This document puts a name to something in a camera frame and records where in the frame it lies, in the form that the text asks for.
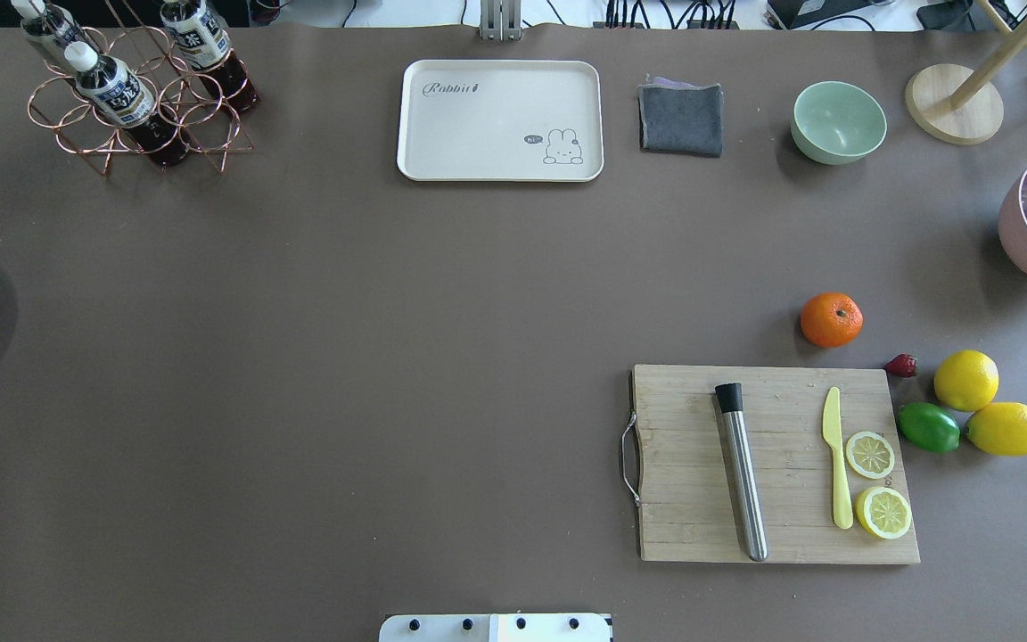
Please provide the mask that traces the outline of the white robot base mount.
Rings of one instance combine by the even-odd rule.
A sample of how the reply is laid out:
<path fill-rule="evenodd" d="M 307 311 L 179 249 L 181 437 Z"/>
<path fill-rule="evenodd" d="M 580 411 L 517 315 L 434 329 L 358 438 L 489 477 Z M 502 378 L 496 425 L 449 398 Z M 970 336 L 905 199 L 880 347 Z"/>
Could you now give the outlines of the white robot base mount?
<path fill-rule="evenodd" d="M 450 613 L 396 614 L 382 624 L 379 641 L 612 641 L 610 614 Z"/>

